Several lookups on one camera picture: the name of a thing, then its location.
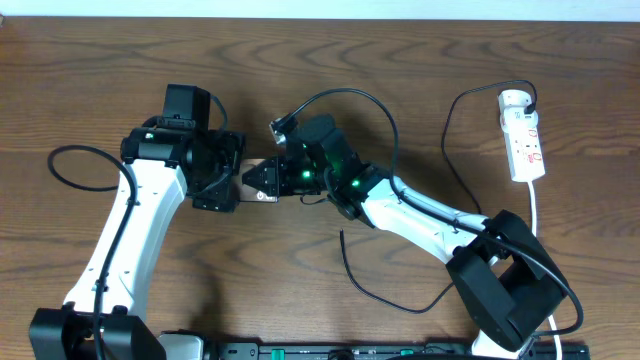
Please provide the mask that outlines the Galaxy S25 Ultra smartphone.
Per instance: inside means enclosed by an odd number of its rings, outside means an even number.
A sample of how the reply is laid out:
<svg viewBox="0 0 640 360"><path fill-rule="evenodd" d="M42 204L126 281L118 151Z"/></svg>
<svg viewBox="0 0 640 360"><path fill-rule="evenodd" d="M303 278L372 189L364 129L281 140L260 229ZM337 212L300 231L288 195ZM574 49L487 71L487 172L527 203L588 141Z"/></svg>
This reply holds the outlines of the Galaxy S25 Ultra smartphone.
<svg viewBox="0 0 640 360"><path fill-rule="evenodd" d="M245 185L242 176L255 168L262 159L245 159L241 162L239 173L233 177L233 191L240 202L277 203L278 198L266 195L264 192Z"/></svg>

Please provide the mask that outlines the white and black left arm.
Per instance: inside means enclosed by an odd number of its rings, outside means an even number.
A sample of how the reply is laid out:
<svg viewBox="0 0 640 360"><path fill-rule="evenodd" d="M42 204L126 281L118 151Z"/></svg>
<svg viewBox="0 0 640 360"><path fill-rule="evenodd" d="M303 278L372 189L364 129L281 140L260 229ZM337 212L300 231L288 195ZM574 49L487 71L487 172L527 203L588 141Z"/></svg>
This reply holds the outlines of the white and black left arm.
<svg viewBox="0 0 640 360"><path fill-rule="evenodd" d="M223 130L139 127L121 144L117 194L94 253L58 309L29 326L38 359L215 359L217 347L187 330L156 336L145 323L149 289L180 204L231 212L246 140Z"/></svg>

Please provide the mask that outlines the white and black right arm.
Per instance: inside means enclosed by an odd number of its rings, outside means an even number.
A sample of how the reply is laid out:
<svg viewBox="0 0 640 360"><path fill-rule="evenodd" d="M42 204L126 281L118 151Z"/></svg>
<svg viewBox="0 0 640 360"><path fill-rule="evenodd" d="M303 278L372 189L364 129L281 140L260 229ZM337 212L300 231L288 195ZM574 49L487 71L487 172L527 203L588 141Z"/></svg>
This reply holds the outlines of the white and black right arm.
<svg viewBox="0 0 640 360"><path fill-rule="evenodd" d="M516 359L568 294L566 279L528 225L453 209L362 161L330 115L270 125L285 152L242 176L269 197L327 194L346 218L399 235L444 263L480 333L476 356Z"/></svg>

